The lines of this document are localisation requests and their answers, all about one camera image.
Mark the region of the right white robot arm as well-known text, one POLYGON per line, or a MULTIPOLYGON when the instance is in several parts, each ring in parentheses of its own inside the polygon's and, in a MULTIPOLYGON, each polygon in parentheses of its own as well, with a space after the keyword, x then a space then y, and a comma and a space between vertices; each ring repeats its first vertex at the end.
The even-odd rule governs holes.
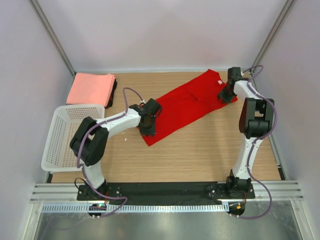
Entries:
POLYGON ((230 104, 235 98, 243 99, 238 122, 242 144, 225 184, 225 192, 229 197, 241 198, 250 192, 252 168, 258 149, 277 123, 274 119, 274 100, 261 95, 254 88, 252 80, 243 76, 240 67, 227 70, 226 85, 217 98, 224 104, 230 104))

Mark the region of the red t-shirt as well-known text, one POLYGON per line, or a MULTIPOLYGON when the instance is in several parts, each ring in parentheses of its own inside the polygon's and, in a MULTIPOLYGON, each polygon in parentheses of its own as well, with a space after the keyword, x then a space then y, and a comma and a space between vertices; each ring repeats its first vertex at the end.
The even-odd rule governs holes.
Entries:
POLYGON ((218 72, 207 70, 156 99, 162 111, 155 121, 154 136, 143 136, 150 147, 205 115, 225 107, 218 94, 226 86, 218 72))

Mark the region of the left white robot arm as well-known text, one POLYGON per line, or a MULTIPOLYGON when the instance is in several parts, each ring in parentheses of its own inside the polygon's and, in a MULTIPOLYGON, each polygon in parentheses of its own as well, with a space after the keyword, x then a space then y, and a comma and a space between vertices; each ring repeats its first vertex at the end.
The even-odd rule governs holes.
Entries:
POLYGON ((160 103, 151 98, 146 103, 126 105, 124 111, 110 117, 86 117, 82 120, 69 147, 76 156, 76 167, 81 169, 89 187, 88 194, 93 199, 126 199, 123 196, 107 196, 108 184, 101 168, 107 142, 111 137, 131 128, 138 128, 141 136, 153 137, 156 134, 156 119, 162 109, 160 103))

